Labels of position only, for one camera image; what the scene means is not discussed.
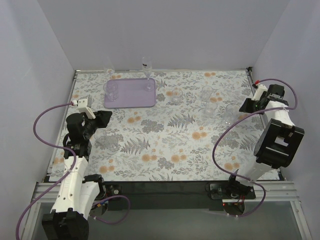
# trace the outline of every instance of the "clear drinking glass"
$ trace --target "clear drinking glass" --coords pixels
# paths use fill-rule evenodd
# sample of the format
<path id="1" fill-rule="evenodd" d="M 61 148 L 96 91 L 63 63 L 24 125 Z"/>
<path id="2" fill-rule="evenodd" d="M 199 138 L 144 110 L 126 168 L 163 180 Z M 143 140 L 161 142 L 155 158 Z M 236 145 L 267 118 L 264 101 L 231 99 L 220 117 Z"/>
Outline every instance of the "clear drinking glass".
<path id="1" fill-rule="evenodd" d="M 225 107 L 225 112 L 222 116 L 222 122 L 231 125 L 235 123 L 238 117 L 241 115 L 239 112 L 240 106 L 235 103 L 229 103 Z"/>
<path id="2" fill-rule="evenodd" d="M 118 138 L 113 135 L 108 136 L 106 130 L 98 128 L 93 137 L 106 150 L 107 154 L 115 154 L 119 150 Z"/>
<path id="3" fill-rule="evenodd" d="M 208 101 L 213 92 L 214 92 L 214 89 L 212 87 L 204 86 L 201 90 L 201 95 L 200 95 L 202 101 L 205 101 L 205 102 Z"/>
<path id="4" fill-rule="evenodd" d="M 103 72 L 105 74 L 106 80 L 110 80 L 111 75 L 115 73 L 115 67 L 110 61 L 110 58 L 108 56 L 104 57 L 102 60 L 103 64 Z"/>
<path id="5" fill-rule="evenodd" d="M 150 82 L 150 76 L 152 73 L 152 63 L 151 63 L 151 57 L 144 56 L 142 58 L 142 70 L 147 78 L 147 84 L 145 86 L 145 90 L 152 91 L 154 90 L 154 85 Z"/>
<path id="6" fill-rule="evenodd" d="M 180 89 L 172 90 L 172 99 L 171 102 L 174 104 L 179 104 L 182 100 L 183 92 Z"/>
<path id="7" fill-rule="evenodd" d="M 208 118 L 213 118 L 217 108 L 218 108 L 218 104 L 216 102 L 207 101 L 205 104 L 205 108 L 203 110 L 203 114 Z"/>
<path id="8" fill-rule="evenodd" d="M 118 84 L 115 81 L 109 80 L 103 86 L 104 97 L 114 102 L 119 97 Z"/>

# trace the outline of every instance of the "tabletop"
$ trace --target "tabletop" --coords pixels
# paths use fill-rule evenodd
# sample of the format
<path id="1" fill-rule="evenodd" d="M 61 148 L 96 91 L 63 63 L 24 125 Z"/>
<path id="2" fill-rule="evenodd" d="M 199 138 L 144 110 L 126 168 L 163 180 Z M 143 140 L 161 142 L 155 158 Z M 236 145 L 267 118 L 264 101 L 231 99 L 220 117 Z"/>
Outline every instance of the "tabletop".
<path id="1" fill-rule="evenodd" d="M 119 72 L 111 79 L 144 78 L 142 72 Z M 246 72 L 239 71 L 155 71 L 156 104 L 146 108 L 104 108 L 104 73 L 80 73 L 72 100 L 92 97 L 94 111 L 112 111 L 105 128 L 108 137 L 117 139 L 116 152 L 110 153 L 104 144 L 91 138 L 92 150 L 85 175 L 101 174 L 105 181 L 199 181 L 227 180 L 212 161 L 212 150 L 218 137 L 227 129 L 222 115 L 230 103 L 242 105 L 252 97 Z M 213 117 L 203 114 L 205 102 L 201 89 L 211 86 L 210 101 L 218 107 Z M 180 89 L 180 104 L 171 103 L 172 91 Z M 67 116 L 77 113 L 69 106 Z M 236 171 L 253 161 L 253 149 L 263 132 L 259 116 L 244 120 L 220 142 L 215 156 L 220 166 Z M 59 145 L 68 133 L 64 124 Z M 55 152 L 49 180 L 57 181 L 63 174 L 63 151 Z M 276 170 L 267 172 L 261 180 L 278 180 Z"/>

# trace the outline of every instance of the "cable connector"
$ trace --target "cable connector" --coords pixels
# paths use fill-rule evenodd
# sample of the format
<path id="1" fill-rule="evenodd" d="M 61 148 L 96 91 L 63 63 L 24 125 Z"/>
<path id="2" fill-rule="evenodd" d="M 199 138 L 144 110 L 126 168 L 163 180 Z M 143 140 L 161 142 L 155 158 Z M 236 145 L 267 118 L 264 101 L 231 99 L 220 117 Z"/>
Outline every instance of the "cable connector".
<path id="1" fill-rule="evenodd" d="M 73 100 L 73 101 L 71 101 L 71 103 L 72 103 L 72 106 L 78 106 L 78 101 L 77 100 Z"/>
<path id="2" fill-rule="evenodd" d="M 259 83 L 260 83 L 260 80 L 255 81 L 255 83 L 252 84 L 252 87 L 255 88 L 255 89 L 257 89 L 257 88 L 258 88 L 257 85 L 258 85 Z"/>

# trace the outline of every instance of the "wine glass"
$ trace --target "wine glass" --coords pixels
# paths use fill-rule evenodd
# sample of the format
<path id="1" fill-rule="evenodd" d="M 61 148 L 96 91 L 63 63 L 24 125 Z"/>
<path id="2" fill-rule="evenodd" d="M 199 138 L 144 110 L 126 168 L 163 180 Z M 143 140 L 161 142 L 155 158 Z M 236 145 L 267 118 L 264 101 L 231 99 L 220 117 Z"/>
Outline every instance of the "wine glass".
<path id="1" fill-rule="evenodd" d="M 145 90 L 147 91 L 152 91 L 154 89 L 154 85 L 151 84 L 150 81 L 150 76 L 152 73 L 152 63 L 151 63 L 151 57 L 149 56 L 144 56 L 142 58 L 142 70 L 148 80 L 146 86 L 145 86 Z"/>
<path id="2" fill-rule="evenodd" d="M 222 122 L 231 125 L 237 121 L 237 118 L 241 115 L 239 112 L 240 106 L 235 103 L 229 103 L 225 107 L 225 112 L 222 116 Z"/>
<path id="3" fill-rule="evenodd" d="M 172 99 L 171 102 L 173 104 L 179 104 L 182 100 L 183 92 L 181 89 L 174 89 L 172 90 Z"/>
<path id="4" fill-rule="evenodd" d="M 203 113 L 206 117 L 208 118 L 213 118 L 214 117 L 214 113 L 217 110 L 218 105 L 216 102 L 214 101 L 207 101 L 205 104 L 205 108 L 203 110 Z"/>
<path id="5" fill-rule="evenodd" d="M 213 92 L 214 92 L 214 89 L 211 86 L 204 86 L 201 90 L 200 97 L 203 101 L 207 102 Z"/>
<path id="6" fill-rule="evenodd" d="M 111 75 L 115 73 L 115 67 L 110 61 L 110 58 L 108 56 L 106 56 L 102 60 L 102 64 L 103 64 L 103 72 L 105 73 L 105 78 L 108 81 L 110 80 Z"/>

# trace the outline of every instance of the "black base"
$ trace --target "black base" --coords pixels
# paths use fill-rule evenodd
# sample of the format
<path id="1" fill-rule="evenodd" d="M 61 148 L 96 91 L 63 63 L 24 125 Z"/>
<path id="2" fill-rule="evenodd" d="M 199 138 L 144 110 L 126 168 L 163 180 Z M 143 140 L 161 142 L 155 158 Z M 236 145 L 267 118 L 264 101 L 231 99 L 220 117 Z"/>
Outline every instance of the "black base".
<path id="1" fill-rule="evenodd" d="M 225 189 L 229 181 L 120 181 L 105 182 L 107 196 L 124 195 L 131 201 L 133 210 L 149 209 L 209 209 L 223 211 L 222 199 L 231 199 L 227 194 L 218 197 L 217 189 Z M 255 199 L 255 192 L 246 199 Z M 127 209 L 122 198 L 109 201 L 108 210 Z"/>
<path id="2" fill-rule="evenodd" d="M 42 226 L 48 240 L 87 240 L 89 224 L 77 211 L 44 214 Z"/>

